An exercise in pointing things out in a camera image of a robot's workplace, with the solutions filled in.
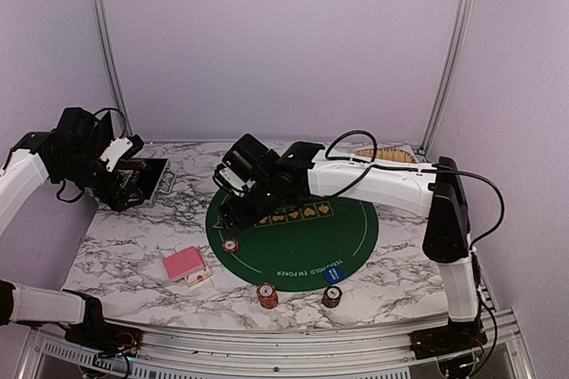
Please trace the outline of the single orange poker chip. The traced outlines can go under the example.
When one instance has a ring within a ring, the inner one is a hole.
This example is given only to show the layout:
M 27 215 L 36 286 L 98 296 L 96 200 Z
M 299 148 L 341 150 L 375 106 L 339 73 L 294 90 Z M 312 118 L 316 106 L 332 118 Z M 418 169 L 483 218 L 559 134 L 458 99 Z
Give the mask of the single orange poker chip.
M 227 253 L 234 253 L 239 249 L 239 243 L 234 239 L 226 239 L 222 243 L 222 249 Z

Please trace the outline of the orange poker chip stack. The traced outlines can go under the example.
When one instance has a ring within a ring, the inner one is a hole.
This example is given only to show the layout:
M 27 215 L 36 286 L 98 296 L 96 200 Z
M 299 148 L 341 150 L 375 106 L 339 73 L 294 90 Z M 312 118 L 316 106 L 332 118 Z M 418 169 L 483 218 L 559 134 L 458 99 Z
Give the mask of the orange poker chip stack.
M 264 309 L 274 309 L 278 305 L 278 294 L 271 283 L 262 283 L 257 287 L 257 297 Z

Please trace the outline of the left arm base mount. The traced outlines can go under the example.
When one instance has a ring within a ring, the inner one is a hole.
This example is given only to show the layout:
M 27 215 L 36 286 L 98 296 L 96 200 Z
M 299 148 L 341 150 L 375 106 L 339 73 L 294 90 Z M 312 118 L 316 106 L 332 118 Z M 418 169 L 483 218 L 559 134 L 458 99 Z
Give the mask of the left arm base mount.
M 108 323 L 103 316 L 101 301 L 93 296 L 71 291 L 84 302 L 84 315 L 79 324 L 69 325 L 65 339 L 104 354 L 138 350 L 142 332 L 136 327 Z

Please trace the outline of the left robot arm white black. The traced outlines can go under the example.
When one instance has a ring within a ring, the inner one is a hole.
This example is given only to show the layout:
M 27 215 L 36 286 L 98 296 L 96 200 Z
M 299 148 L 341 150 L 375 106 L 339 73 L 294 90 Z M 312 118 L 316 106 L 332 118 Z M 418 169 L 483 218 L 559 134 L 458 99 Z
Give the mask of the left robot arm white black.
M 81 194 L 90 191 L 116 212 L 144 201 L 138 183 L 123 171 L 142 150 L 139 135 L 116 137 L 110 108 L 91 113 L 80 107 L 63 110 L 49 132 L 25 134 L 9 151 L 1 168 L 1 227 L 6 229 L 17 212 L 47 181 L 64 189 L 73 183 Z M 87 313 L 88 299 L 68 291 L 55 291 L 3 281 L 1 323 L 66 323 L 92 347 L 112 340 L 112 328 Z

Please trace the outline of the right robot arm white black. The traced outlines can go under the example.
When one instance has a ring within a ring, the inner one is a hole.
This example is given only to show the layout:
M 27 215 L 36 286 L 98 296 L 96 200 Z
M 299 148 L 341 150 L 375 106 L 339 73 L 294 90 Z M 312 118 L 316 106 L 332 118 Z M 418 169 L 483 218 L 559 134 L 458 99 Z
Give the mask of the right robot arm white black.
M 435 165 L 342 155 L 334 146 L 296 141 L 277 154 L 249 133 L 223 156 L 213 181 L 229 194 L 220 209 L 224 230 L 239 234 L 285 206 L 309 198 L 345 197 L 392 206 L 427 219 L 422 250 L 441 274 L 451 323 L 440 342 L 457 351 L 476 332 L 479 282 L 461 175 L 449 157 Z

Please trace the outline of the blue small blind button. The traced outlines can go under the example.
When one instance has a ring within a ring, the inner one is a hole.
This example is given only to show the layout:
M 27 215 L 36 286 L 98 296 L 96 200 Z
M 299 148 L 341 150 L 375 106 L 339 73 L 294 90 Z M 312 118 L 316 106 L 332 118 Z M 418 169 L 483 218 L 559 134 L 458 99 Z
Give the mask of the blue small blind button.
M 334 285 L 345 279 L 345 273 L 339 266 L 332 266 L 325 269 L 324 279 L 327 283 Z

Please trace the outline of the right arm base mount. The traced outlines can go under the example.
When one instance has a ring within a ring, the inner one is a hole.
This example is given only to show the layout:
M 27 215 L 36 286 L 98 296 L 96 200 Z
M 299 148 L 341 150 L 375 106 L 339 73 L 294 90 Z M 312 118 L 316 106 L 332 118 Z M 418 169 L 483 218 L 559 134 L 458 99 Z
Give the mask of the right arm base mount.
M 448 319 L 444 326 L 413 331 L 410 333 L 410 340 L 410 348 L 416 359 L 449 355 L 483 346 L 488 342 L 480 313 L 472 321 L 458 322 Z

